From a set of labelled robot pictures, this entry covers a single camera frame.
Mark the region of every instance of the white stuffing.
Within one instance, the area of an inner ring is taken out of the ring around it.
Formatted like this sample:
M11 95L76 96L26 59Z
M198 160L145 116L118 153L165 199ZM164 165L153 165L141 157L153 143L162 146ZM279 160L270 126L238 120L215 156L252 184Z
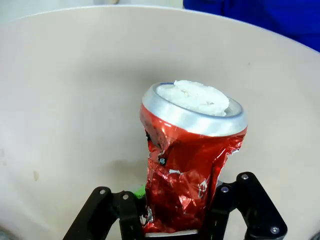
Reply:
M224 117L229 106L229 99L222 92L194 81L163 84L157 87L156 92L180 107L212 116Z

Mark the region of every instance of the black metal bracket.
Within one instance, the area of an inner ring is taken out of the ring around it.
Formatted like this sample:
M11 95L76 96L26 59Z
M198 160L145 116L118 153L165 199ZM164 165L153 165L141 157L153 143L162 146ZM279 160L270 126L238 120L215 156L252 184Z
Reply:
M122 240L223 240L229 214L238 209L247 226L244 240L282 240L287 226L251 172L240 173L233 183L218 186L196 233L145 236L141 216L146 215L146 199L130 191L112 193L97 187L75 218L63 240L105 240L113 223L120 219Z

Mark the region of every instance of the crushed soda can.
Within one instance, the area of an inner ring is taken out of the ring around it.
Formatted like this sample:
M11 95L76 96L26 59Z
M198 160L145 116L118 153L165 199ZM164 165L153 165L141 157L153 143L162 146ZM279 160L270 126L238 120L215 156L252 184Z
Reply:
M229 98L226 116L212 116L175 105L152 85L142 98L140 120L149 156L145 194L149 216L145 233L201 228L228 155L242 145L247 119Z

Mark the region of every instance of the can top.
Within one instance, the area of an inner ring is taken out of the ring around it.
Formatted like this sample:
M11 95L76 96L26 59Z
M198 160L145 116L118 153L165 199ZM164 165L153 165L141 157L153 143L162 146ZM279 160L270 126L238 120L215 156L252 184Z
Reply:
M144 107L169 124L182 128L190 133L210 137L223 137L240 133L247 126L247 118L242 106L229 98L229 107L225 116L212 116L178 106L157 94L160 85L172 84L161 82L153 84L144 94Z

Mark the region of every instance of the crumpled can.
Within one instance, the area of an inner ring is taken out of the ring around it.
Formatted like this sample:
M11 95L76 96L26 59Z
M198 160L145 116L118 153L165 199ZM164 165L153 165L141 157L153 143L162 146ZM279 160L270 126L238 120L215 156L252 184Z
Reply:
M172 83L152 85L140 108L149 149L144 231L198 230L227 156L242 145L247 119L231 98L223 117L177 106L157 94L162 84Z

